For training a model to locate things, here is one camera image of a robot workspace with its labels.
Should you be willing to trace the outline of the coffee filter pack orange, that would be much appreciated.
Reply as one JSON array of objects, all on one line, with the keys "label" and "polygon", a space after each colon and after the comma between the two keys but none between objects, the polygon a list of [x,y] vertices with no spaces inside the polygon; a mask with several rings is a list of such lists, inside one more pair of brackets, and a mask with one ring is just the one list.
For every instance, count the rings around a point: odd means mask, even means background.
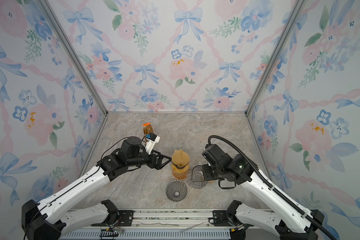
[{"label": "coffee filter pack orange", "polygon": [[143,132],[144,132],[144,135],[149,135],[149,134],[153,134],[154,133],[154,128],[152,126],[151,123],[145,123],[143,124]]}]

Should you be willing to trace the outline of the right aluminium corner post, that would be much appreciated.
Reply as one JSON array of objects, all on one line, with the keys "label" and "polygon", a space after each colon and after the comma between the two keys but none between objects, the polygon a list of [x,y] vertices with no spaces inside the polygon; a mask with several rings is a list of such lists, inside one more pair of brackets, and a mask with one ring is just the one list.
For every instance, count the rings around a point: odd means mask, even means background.
[{"label": "right aluminium corner post", "polygon": [[260,78],[260,81],[259,81],[257,87],[255,88],[255,92],[251,98],[249,105],[248,105],[248,108],[246,110],[247,118],[249,118],[252,111],[254,110],[257,99],[259,98],[263,87],[267,83],[268,77],[271,75],[271,71],[273,70],[274,66],[277,65],[277,62],[279,61],[279,57],[282,54],[282,51],[284,50],[286,42],[289,39],[289,36],[291,35],[293,28],[296,26],[298,18],[302,14],[305,4],[306,4],[306,1],[298,0],[298,1],[296,1],[296,4],[292,8],[291,15],[288,18],[287,24],[285,25],[285,27],[280,35],[280,38],[270,56],[269,64],[267,65],[264,73],[262,74],[262,77]]}]

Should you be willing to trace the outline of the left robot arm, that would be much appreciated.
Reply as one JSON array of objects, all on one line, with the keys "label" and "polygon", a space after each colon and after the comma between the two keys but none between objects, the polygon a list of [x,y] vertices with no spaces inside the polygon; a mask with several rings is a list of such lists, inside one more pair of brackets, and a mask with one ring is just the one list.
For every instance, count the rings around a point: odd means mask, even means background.
[{"label": "left robot arm", "polygon": [[25,240],[58,240],[61,236],[93,224],[116,225],[121,214],[111,200],[86,209],[71,211],[79,201],[117,177],[148,166],[161,170],[172,159],[154,150],[160,137],[148,134],[143,139],[127,137],[120,148],[100,161],[79,179],[51,196],[22,206],[22,229]]}]

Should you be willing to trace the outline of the orange glass carafe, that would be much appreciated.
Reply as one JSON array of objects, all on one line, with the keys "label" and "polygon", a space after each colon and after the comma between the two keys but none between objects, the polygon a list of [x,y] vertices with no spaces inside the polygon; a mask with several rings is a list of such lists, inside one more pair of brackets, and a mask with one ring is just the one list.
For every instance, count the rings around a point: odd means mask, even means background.
[{"label": "orange glass carafe", "polygon": [[187,174],[189,172],[189,169],[172,169],[172,175],[176,178],[176,179],[185,179],[187,177]]}]

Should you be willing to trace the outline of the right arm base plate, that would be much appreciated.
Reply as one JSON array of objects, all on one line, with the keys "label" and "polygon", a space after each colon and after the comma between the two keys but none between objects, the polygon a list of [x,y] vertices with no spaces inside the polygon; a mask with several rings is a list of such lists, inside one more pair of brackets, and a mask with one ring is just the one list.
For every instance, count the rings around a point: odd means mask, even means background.
[{"label": "right arm base plate", "polygon": [[253,226],[241,223],[235,213],[223,210],[213,210],[213,216],[209,222],[215,227],[244,228]]}]

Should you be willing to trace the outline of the aluminium corner post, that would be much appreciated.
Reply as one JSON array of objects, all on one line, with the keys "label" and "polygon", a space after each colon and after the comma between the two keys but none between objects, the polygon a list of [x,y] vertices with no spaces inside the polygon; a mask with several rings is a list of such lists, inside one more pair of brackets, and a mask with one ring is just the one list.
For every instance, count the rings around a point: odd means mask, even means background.
[{"label": "aluminium corner post", "polygon": [[293,28],[296,26],[298,18],[302,14],[305,4],[306,4],[306,1],[298,0],[298,1],[296,1],[296,4],[292,8],[291,15],[288,18],[287,24],[285,25],[285,27],[280,35],[280,38],[270,56],[269,64],[267,65],[264,73],[262,74],[262,77],[260,78],[260,81],[259,81],[257,87],[255,88],[255,92],[251,98],[249,105],[248,105],[248,108],[246,110],[247,118],[249,118],[252,111],[254,110],[257,99],[259,98],[263,87],[267,83],[268,77],[271,75],[271,71],[273,70],[274,66],[277,65],[277,62],[279,61],[279,57],[282,54],[282,51],[284,50],[286,42],[289,39],[289,36],[291,35]]},{"label": "aluminium corner post", "polygon": [[101,100],[99,94],[97,93],[95,86],[89,79],[89,77],[85,71],[85,68],[80,61],[79,56],[77,55],[75,49],[73,48],[72,44],[70,43],[69,38],[68,38],[66,32],[64,31],[61,23],[59,22],[56,14],[54,13],[51,5],[49,4],[48,1],[44,1],[44,0],[36,1],[36,3],[40,7],[42,13],[46,16],[46,18],[49,21],[49,23],[51,24],[51,27],[53,28],[53,30],[56,31],[56,34],[59,37],[59,39],[61,40],[63,48],[69,57],[69,60],[71,60],[73,66],[79,73],[80,77],[82,78],[82,81],[88,88],[89,93],[94,98],[95,103],[99,106],[100,111],[105,116],[107,116],[108,111],[106,110],[103,101]]}]

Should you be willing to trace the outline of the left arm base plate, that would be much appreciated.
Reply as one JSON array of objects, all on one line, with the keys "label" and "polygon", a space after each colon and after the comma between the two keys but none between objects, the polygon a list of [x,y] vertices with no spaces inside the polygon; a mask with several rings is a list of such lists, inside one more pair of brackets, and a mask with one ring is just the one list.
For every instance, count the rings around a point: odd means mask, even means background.
[{"label": "left arm base plate", "polygon": [[92,224],[91,227],[131,227],[134,213],[133,210],[119,210],[110,213],[102,223]]}]

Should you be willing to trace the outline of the left aluminium corner post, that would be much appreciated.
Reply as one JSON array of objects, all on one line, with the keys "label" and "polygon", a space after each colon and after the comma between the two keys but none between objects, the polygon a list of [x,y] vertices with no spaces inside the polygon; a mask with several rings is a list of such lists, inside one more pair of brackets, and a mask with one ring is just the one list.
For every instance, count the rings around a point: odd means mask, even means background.
[{"label": "left aluminium corner post", "polygon": [[48,1],[44,1],[44,0],[36,1],[36,3],[40,7],[42,13],[46,16],[46,18],[49,21],[49,23],[51,24],[51,27],[53,28],[53,30],[56,31],[56,34],[59,37],[59,39],[61,40],[63,48],[69,57],[69,60],[71,60],[73,66],[79,73],[80,77],[82,78],[82,81],[88,88],[89,93],[94,98],[95,103],[99,106],[100,111],[105,116],[107,116],[108,111],[106,110],[103,101],[101,100],[99,94],[97,93],[95,86],[89,79],[89,77],[85,71],[85,68],[80,61],[79,56],[77,55],[75,49],[73,48],[72,44],[70,43],[69,38],[68,38],[66,32],[64,31],[61,23],[59,22],[56,14],[54,13],[51,5],[49,4]]}]

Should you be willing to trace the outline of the grey ribbed dripper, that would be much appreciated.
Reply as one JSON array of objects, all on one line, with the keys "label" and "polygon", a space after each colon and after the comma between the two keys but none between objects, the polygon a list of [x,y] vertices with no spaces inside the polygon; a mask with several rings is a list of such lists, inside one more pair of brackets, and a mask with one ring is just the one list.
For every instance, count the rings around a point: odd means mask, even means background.
[{"label": "grey ribbed dripper", "polygon": [[188,193],[186,184],[180,180],[174,180],[167,184],[166,196],[172,202],[182,201]]}]

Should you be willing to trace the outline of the aluminium mounting rail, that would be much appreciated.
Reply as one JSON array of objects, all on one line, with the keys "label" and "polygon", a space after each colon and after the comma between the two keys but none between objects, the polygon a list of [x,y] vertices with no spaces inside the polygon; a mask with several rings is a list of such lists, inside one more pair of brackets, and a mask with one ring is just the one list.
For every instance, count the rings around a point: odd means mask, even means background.
[{"label": "aluminium mounting rail", "polygon": [[258,227],[215,227],[213,210],[133,210],[131,227],[83,227],[58,240],[278,240]]}]

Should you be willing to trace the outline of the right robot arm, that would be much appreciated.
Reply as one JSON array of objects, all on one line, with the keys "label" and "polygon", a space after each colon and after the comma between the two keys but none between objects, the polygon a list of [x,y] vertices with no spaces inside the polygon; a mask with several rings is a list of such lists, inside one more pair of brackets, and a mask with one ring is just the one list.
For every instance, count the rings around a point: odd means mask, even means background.
[{"label": "right robot arm", "polygon": [[225,222],[236,228],[258,227],[281,240],[316,240],[318,230],[327,233],[323,213],[309,210],[286,196],[243,154],[231,158],[218,145],[208,144],[202,155],[207,160],[202,166],[206,181],[232,182],[256,195],[271,209],[269,212],[257,210],[232,201],[226,210]]}]

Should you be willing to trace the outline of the brown paper coffee filter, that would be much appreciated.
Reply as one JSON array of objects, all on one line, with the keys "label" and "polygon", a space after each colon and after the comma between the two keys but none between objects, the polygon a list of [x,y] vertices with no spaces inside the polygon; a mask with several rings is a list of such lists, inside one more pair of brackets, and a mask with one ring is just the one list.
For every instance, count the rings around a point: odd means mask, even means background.
[{"label": "brown paper coffee filter", "polygon": [[184,170],[189,168],[190,156],[183,150],[175,150],[172,155],[172,168],[174,170]]}]

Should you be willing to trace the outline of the grey glass carafe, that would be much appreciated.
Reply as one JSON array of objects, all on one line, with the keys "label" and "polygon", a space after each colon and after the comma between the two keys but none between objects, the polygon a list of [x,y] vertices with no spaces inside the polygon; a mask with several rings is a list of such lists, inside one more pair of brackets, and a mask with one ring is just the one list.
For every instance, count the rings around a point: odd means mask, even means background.
[{"label": "grey glass carafe", "polygon": [[201,165],[189,169],[186,173],[186,180],[188,185],[193,189],[202,189],[207,185]]}]

